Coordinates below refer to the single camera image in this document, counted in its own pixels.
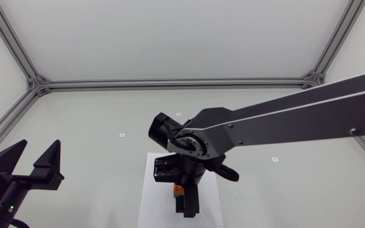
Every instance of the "screw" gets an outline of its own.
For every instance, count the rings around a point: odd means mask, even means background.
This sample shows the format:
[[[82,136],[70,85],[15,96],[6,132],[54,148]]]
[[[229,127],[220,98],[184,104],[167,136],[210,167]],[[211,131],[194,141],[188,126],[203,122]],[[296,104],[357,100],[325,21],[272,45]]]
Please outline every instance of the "screw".
[[[350,129],[349,133],[351,136],[356,136],[359,134],[359,131],[357,129],[353,128],[353,129]]]

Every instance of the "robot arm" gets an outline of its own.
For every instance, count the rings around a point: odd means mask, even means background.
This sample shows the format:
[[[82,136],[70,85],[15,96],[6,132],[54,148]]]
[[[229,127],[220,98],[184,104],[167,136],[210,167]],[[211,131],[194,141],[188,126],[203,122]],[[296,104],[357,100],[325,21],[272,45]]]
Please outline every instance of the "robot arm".
[[[224,153],[235,146],[363,135],[365,75],[235,111],[204,109],[183,125],[161,113],[149,131],[150,138],[177,153],[155,162],[155,180],[184,188],[196,186],[205,169],[238,181],[239,175],[222,164]],[[195,216],[182,210],[185,217]]]

